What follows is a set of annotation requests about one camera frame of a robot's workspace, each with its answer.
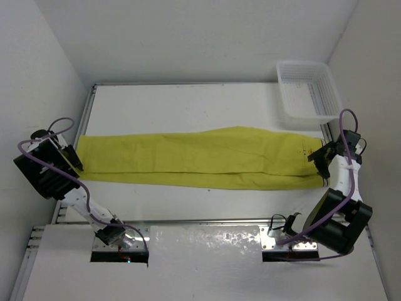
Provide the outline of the yellow trousers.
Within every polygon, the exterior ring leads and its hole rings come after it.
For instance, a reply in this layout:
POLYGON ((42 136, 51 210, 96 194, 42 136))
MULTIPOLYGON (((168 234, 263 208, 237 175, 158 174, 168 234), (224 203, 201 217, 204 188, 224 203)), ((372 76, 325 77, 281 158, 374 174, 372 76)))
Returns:
POLYGON ((308 156, 318 138, 254 127, 79 138, 87 181, 235 190, 327 186, 308 156))

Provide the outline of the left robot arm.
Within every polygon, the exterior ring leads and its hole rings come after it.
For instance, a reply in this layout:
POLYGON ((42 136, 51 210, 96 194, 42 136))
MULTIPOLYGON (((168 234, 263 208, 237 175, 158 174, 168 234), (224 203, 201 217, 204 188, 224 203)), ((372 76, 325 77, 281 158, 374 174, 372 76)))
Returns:
POLYGON ((31 134, 21 155, 13 160, 34 189, 45 199, 55 199, 81 215, 92 227, 95 236, 107 246, 130 249, 135 234, 113 213, 88 199, 88 189, 78 180, 83 170, 72 145, 61 134, 40 129, 31 134))

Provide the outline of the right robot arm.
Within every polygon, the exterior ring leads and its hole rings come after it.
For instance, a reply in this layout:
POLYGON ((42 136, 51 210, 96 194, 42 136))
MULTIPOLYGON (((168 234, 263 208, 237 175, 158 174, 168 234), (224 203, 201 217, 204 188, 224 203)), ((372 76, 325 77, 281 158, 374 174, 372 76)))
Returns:
POLYGON ((373 209, 362 201, 358 174, 362 165, 358 143, 361 135, 342 130, 331 141, 308 156, 318 175, 330 183, 326 193, 307 217, 300 233, 292 225, 299 215, 288 216, 283 226, 284 238, 276 245, 292 245, 311 240, 339 255, 349 254, 373 215, 373 209))

